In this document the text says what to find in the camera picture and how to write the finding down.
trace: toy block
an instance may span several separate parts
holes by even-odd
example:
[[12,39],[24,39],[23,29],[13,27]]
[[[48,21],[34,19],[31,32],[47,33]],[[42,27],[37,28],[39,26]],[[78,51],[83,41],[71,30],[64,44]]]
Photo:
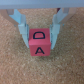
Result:
[[51,49],[50,30],[48,28],[30,29],[29,48],[31,56],[49,56]]

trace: letter cube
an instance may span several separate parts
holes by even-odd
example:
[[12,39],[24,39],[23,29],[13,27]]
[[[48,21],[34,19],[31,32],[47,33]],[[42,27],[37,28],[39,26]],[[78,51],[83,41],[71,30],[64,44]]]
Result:
[[30,29],[29,48],[31,56],[49,56],[51,50],[49,28]]

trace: textured floor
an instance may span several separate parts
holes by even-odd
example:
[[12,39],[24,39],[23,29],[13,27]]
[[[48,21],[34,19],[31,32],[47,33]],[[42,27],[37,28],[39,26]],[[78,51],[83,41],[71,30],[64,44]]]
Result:
[[[22,9],[30,28],[49,28],[56,9]],[[0,84],[84,84],[84,8],[61,29],[49,57],[31,57],[20,33],[0,15]]]

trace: brown surface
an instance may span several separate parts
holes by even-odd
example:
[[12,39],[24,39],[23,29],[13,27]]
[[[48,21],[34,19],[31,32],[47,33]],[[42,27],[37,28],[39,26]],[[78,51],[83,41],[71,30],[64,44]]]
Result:
[[[56,13],[19,11],[30,28],[49,28]],[[20,33],[0,15],[0,84],[84,84],[84,8],[62,28],[49,57],[31,57]]]

